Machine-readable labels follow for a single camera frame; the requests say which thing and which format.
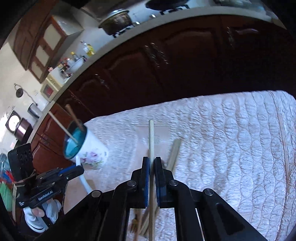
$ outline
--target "wooden chopstick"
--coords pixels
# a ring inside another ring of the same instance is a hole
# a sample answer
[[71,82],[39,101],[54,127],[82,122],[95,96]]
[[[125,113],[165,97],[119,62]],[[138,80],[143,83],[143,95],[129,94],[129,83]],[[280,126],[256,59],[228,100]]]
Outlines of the wooden chopstick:
[[155,211],[154,211],[154,121],[149,121],[149,160],[150,160],[150,175],[149,175],[149,241],[155,241]]
[[66,110],[68,111],[68,113],[71,115],[72,119],[75,121],[76,125],[78,126],[78,128],[83,131],[83,126],[80,123],[80,121],[78,120],[77,116],[75,115],[74,111],[72,110],[71,106],[69,104],[65,105]]
[[62,128],[62,130],[76,143],[78,144],[78,141],[74,136],[71,135],[71,133],[62,125],[62,123],[59,122],[59,120],[53,115],[51,111],[48,112],[48,114],[51,116],[51,118],[58,124],[59,127]]
[[[174,173],[174,169],[177,163],[177,157],[180,151],[182,140],[181,139],[176,139],[173,143],[173,147],[170,153],[170,157],[167,163],[167,170],[170,170],[172,173]],[[155,206],[154,206],[154,218],[157,217],[160,208],[157,206],[157,201],[155,197]],[[143,237],[147,237],[148,233],[148,219],[149,219],[149,210],[150,207],[148,206],[147,209],[145,210],[145,213],[143,215],[143,220],[142,220],[142,226],[140,226],[140,235]]]

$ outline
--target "wooden cabinet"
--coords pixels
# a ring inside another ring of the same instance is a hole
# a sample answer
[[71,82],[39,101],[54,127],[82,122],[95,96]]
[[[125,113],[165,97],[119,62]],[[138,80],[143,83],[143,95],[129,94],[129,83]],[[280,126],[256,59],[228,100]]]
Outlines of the wooden cabinet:
[[57,167],[65,168],[73,163],[66,160],[62,155],[55,153],[48,141],[44,140],[38,134],[31,142],[33,155],[33,166],[37,173],[47,172]]
[[99,64],[92,65],[70,86],[70,91],[94,116],[110,115],[130,109],[127,96],[109,78]]
[[166,92],[174,99],[218,93],[221,29],[218,16],[190,18],[149,32]]
[[121,110],[157,104],[166,99],[154,70],[155,56],[148,43],[146,34],[137,36],[103,56],[92,68],[104,83],[110,83],[111,88],[117,90],[113,95],[118,96],[114,106],[119,105]]
[[[54,104],[51,112],[65,127],[68,127],[72,121],[70,115],[58,104]],[[46,115],[31,142],[33,165],[39,173],[73,164],[64,158],[64,137],[64,131],[49,115]]]
[[38,0],[20,20],[13,51],[26,70],[40,32],[57,2],[58,0]]
[[70,90],[66,90],[57,103],[63,108],[69,104],[83,123],[96,117]]
[[[242,16],[220,19],[229,92],[278,90],[295,79],[296,45],[287,30]],[[283,74],[288,81],[278,85]]]
[[41,31],[32,55],[29,70],[42,83],[48,75],[48,67],[55,67],[69,45],[83,28],[73,17],[52,15]]
[[54,8],[59,8],[58,0],[38,0],[21,19],[13,47],[40,83],[83,30],[70,13],[53,15]]

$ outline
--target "bottle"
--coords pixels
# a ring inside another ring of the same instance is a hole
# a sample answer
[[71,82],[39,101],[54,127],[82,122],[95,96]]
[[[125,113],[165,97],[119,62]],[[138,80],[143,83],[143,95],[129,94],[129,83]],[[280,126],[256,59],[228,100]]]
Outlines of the bottle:
[[68,64],[66,64],[63,60],[60,59],[59,61],[61,62],[61,64],[65,68],[65,70],[67,70],[68,68],[70,68],[70,66]]
[[94,55],[96,52],[94,51],[94,48],[90,45],[85,43],[84,41],[80,41],[83,45],[84,45],[84,52],[91,57],[92,55]]
[[65,78],[69,78],[69,77],[70,77],[70,75],[66,72],[66,70],[65,70],[64,67],[61,68],[61,73],[62,73],[62,75],[63,75]]
[[79,60],[78,56],[74,52],[71,52],[71,54],[75,62]]
[[65,61],[67,61],[67,64],[70,66],[70,68],[75,64],[75,61],[70,58],[65,58]]

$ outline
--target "microwave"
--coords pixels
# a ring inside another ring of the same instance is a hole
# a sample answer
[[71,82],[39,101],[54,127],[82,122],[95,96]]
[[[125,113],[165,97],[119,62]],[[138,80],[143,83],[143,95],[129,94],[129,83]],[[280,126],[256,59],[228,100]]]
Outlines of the microwave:
[[67,79],[61,75],[60,67],[54,68],[42,83],[42,96],[49,102],[52,101],[66,81]]
[[49,102],[57,95],[60,88],[57,88],[47,77],[42,83],[41,94]]

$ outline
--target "white quilted blanket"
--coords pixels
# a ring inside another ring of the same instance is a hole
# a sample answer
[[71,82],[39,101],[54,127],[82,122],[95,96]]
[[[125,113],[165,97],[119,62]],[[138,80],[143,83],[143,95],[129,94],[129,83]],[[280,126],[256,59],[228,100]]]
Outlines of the white quilted blanket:
[[[139,165],[137,146],[148,149],[148,133],[139,138],[137,126],[150,119],[169,126],[169,147],[183,139],[175,179],[192,189],[214,189],[267,240],[286,238],[296,223],[296,101],[291,95],[262,91],[200,96],[94,118],[86,126],[109,148],[110,157],[101,170],[85,171],[93,188],[109,191],[130,179]],[[85,195],[79,181],[71,180],[64,210]],[[161,210],[156,240],[174,239],[174,212]]]

